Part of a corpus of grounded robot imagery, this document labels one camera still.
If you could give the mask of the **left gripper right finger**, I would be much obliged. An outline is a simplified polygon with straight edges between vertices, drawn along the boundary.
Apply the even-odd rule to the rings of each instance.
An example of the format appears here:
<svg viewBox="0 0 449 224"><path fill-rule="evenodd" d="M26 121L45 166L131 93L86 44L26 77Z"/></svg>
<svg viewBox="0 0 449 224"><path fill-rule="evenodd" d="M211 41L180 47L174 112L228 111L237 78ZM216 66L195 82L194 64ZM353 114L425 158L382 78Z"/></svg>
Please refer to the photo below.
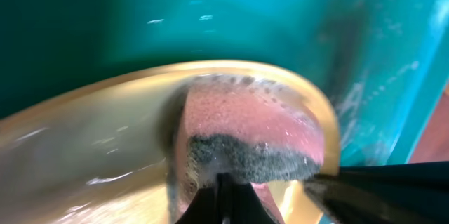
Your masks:
<svg viewBox="0 0 449 224"><path fill-rule="evenodd" d="M250 183L238 183L224 174L225 224L275 224Z"/></svg>

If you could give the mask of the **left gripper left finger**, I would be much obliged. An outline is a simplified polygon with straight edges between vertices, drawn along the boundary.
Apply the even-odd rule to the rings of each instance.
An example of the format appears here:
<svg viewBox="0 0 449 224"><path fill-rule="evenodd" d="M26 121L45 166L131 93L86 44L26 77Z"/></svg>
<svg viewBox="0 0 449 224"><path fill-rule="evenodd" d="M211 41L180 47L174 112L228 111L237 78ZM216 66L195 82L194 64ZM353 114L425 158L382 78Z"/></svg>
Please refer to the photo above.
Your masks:
<svg viewBox="0 0 449 224"><path fill-rule="evenodd" d="M187 210L176 224L222 224L223 174L214 183L197 191Z"/></svg>

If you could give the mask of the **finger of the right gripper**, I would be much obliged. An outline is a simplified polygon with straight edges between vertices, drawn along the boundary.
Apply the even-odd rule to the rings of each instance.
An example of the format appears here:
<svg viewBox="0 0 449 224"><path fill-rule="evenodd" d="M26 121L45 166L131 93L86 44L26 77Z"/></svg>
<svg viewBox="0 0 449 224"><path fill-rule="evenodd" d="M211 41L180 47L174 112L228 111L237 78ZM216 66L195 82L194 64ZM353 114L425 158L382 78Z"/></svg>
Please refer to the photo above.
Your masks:
<svg viewBox="0 0 449 224"><path fill-rule="evenodd" d="M337 175L319 175L320 184L385 183L448 187L448 162L342 167Z"/></svg>
<svg viewBox="0 0 449 224"><path fill-rule="evenodd" d="M307 196L334 223L447 223L448 184L306 180Z"/></svg>

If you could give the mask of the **green and pink sponge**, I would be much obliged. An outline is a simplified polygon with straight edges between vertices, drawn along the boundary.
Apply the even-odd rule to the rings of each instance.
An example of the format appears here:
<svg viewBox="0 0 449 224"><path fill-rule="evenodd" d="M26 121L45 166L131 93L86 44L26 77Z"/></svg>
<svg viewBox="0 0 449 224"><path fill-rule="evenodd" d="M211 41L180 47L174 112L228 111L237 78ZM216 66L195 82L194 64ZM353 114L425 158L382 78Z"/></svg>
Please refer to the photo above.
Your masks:
<svg viewBox="0 0 449 224"><path fill-rule="evenodd" d="M268 184L304 180L324 163L324 135L314 116L280 101L275 86L249 77L196 78L187 87L173 143L170 219L219 173L250 183L275 223L283 217Z"/></svg>

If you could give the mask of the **yellow plate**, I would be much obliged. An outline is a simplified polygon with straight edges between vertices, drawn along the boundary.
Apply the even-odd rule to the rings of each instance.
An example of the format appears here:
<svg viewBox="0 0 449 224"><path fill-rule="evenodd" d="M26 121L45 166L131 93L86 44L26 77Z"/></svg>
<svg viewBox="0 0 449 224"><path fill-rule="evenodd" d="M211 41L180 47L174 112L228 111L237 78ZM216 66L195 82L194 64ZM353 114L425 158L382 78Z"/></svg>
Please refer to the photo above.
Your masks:
<svg viewBox="0 0 449 224"><path fill-rule="evenodd" d="M338 172L337 117L310 81L258 62L184 62L101 81L3 119L1 222L176 223L173 143L188 85L210 75L278 86L275 96L310 112L323 131L317 174ZM282 223L319 221L321 211L304 192L307 179L268 184Z"/></svg>

